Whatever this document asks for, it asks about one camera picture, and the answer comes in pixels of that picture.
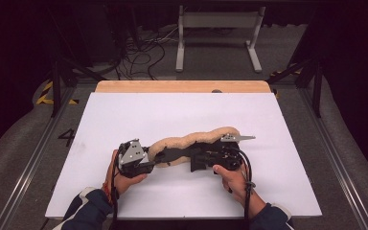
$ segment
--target metal rod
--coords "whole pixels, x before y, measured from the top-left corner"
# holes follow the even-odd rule
[[[322,84],[322,67],[321,63],[317,62],[315,79],[313,83],[313,94],[312,94],[312,109],[317,117],[321,117],[319,112],[319,105],[321,100],[321,84]]]
[[[328,159],[330,160],[335,175],[339,180],[339,184],[342,187],[342,190],[351,205],[360,229],[368,230],[368,212],[360,199],[354,182],[348,175],[348,172],[346,171],[345,166],[343,165],[343,162],[339,157],[339,153],[337,152],[336,147],[331,140],[328,130],[326,129],[322,120],[316,117],[315,112],[311,108],[312,101],[309,92],[307,91],[307,89],[300,88],[299,93],[310,113],[312,120],[315,123],[316,128],[321,135],[321,139],[325,147],[325,152],[327,153]]]
[[[294,73],[295,71],[297,71],[297,70],[299,70],[299,69],[301,69],[301,68],[305,67],[305,66],[306,66],[306,65],[308,65],[310,62],[311,62],[311,60],[310,60],[310,59],[306,59],[306,60],[304,60],[304,61],[302,61],[302,62],[300,62],[300,63],[298,63],[298,64],[295,64],[295,65],[293,65],[293,66],[289,67],[288,69],[286,69],[286,70],[285,70],[285,71],[283,71],[282,73],[280,73],[280,74],[278,74],[278,75],[276,75],[276,76],[274,76],[274,77],[272,77],[272,78],[270,78],[270,79],[266,80],[266,82],[267,82],[268,84],[275,83],[276,81],[279,81],[279,80],[281,80],[281,79],[283,79],[283,78],[287,77],[288,75],[290,75],[290,74]]]
[[[56,124],[58,123],[59,118],[61,117],[62,112],[64,111],[65,104],[70,101],[73,92],[74,88],[66,89],[63,100],[61,102],[63,106],[60,108],[57,115],[50,119],[49,123],[44,129],[43,135],[41,136],[36,148],[34,149],[31,158],[29,159],[28,164],[25,167],[25,170],[17,180],[11,196],[0,214],[0,230],[7,229],[9,224],[11,223],[12,218],[17,208],[19,207],[20,202],[22,201],[24,194],[26,194],[26,191],[28,190],[28,187],[32,182],[38,165],[40,164],[40,161],[43,157],[46,145],[52,135],[54,128],[56,127]]]

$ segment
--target hand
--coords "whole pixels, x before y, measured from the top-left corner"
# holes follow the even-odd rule
[[[110,161],[107,173],[106,173],[106,178],[105,178],[105,183],[107,184],[107,186],[103,186],[103,190],[107,189],[107,191],[105,191],[105,193],[110,193],[111,191],[111,187],[112,187],[112,168],[113,168],[113,164],[115,161],[115,158],[118,156],[118,151],[114,150],[113,154],[112,154],[112,160]],[[116,190],[118,191],[119,196],[121,196],[122,194],[124,194],[127,189],[134,184],[140,183],[142,182],[142,180],[144,180],[147,175],[146,174],[140,174],[137,175],[133,178],[127,178],[125,176],[122,176],[119,171],[118,168],[115,168],[115,178],[114,178],[114,185],[116,187]]]
[[[215,165],[213,167],[215,173],[222,176],[223,188],[232,194],[235,200],[241,204],[243,208],[249,209],[249,218],[255,217],[265,207],[265,202],[259,197],[259,195],[252,189],[252,195],[250,196],[249,207],[244,207],[246,199],[246,179],[247,172],[244,164],[240,169],[236,171],[228,171],[221,165]]]

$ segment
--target table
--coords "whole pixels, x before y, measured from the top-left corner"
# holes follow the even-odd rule
[[[208,93],[215,89],[223,93]],[[321,215],[275,96],[264,81],[144,80],[98,84],[46,217],[62,217],[84,187],[100,187],[111,152],[120,143],[139,138],[145,147],[165,137],[223,126],[256,135],[256,140],[242,142],[240,148],[251,159],[256,191],[265,201],[283,204],[295,216]],[[241,218],[242,207],[220,183],[211,169],[190,172],[187,163],[155,168],[146,181],[121,197],[118,218]]]

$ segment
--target cable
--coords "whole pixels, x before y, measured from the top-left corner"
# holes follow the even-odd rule
[[[174,30],[170,31],[167,35],[165,35],[163,38],[155,38],[155,39],[149,39],[149,40],[145,40],[145,41],[155,41],[155,42],[160,42],[162,40],[168,39],[169,35],[171,35],[173,32],[175,32],[178,29],[178,27],[175,27]]]
[[[135,63],[135,60],[139,57],[139,56],[141,56],[141,55],[146,55],[146,56],[148,56],[149,57],[149,60],[148,61],[145,61],[145,62],[143,62],[143,63]],[[146,72],[142,72],[142,71],[138,71],[138,72],[133,72],[133,65],[134,64],[138,64],[138,65],[142,65],[142,64],[147,64],[147,63],[149,63],[150,61],[151,61],[151,57],[150,57],[150,55],[148,55],[148,54],[139,54],[139,55],[137,55],[136,57],[135,57],[135,59],[133,60],[133,61],[131,61],[130,59],[129,59],[129,57],[126,57],[126,59],[127,59],[127,62],[128,63],[130,63],[130,70],[129,70],[129,73],[127,72],[127,67],[125,66],[125,64],[124,64],[124,67],[126,68],[126,74],[129,76],[129,78],[131,79],[131,80],[133,80],[133,78],[132,78],[132,75],[137,75],[137,74],[148,74],[148,73],[146,73]]]
[[[158,59],[157,61],[155,61],[153,64],[151,64],[149,67],[148,67],[148,73],[149,73],[149,76],[153,79],[153,80],[157,80],[157,78],[155,76],[153,76],[150,72],[150,68],[153,67],[155,64],[157,64],[160,60],[163,59],[164,55],[166,54],[166,51],[164,50],[163,46],[160,45],[159,43],[156,43],[163,51],[163,55],[160,59]]]
[[[250,161],[249,158],[247,158],[246,153],[244,153],[242,150],[240,149],[236,149],[236,148],[228,148],[230,150],[235,150],[238,153],[241,154],[243,161],[246,161],[247,164],[247,169],[248,172],[246,172],[246,197],[244,200],[244,219],[248,220],[249,219],[249,205],[250,205],[250,195],[252,194],[252,187],[255,188],[256,185],[252,182],[252,167],[250,165]]]
[[[121,71],[121,73],[124,75],[125,78],[127,78],[128,80],[132,80],[132,78],[128,76],[127,67],[125,66],[125,63],[123,61],[122,61],[122,65],[125,67],[126,74],[121,70],[120,66],[118,66],[119,71]]]
[[[119,199],[119,193],[116,190],[115,187],[115,177],[119,174],[119,170],[118,172],[115,174],[115,168],[118,167],[119,160],[118,160],[118,156],[115,157],[114,161],[113,161],[113,166],[112,166],[112,180],[111,180],[111,198],[112,198],[112,204],[113,204],[113,217],[112,217],[112,223],[109,226],[109,229],[116,229],[116,220],[118,218],[118,199]]]
[[[46,227],[48,222],[49,222],[49,219],[46,218],[46,220],[44,220],[44,222],[43,222],[43,225],[40,227],[40,230],[43,230]]]
[[[136,59],[139,57],[139,56],[146,56],[148,57],[149,59],[147,61],[143,61],[143,62],[136,62]],[[130,64],[147,64],[151,61],[151,56],[148,55],[148,54],[139,54],[137,55],[132,61],[130,61],[129,57],[127,57],[127,62],[129,62]]]

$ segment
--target metal stand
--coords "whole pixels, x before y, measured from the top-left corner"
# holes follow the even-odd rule
[[[246,40],[247,51],[249,52],[255,72],[261,73],[262,66],[259,62],[255,50],[256,40],[265,16],[265,7],[261,7],[258,12],[184,12],[180,6],[178,16],[178,50],[175,71],[184,70],[184,28],[253,28],[253,35],[250,40]]]

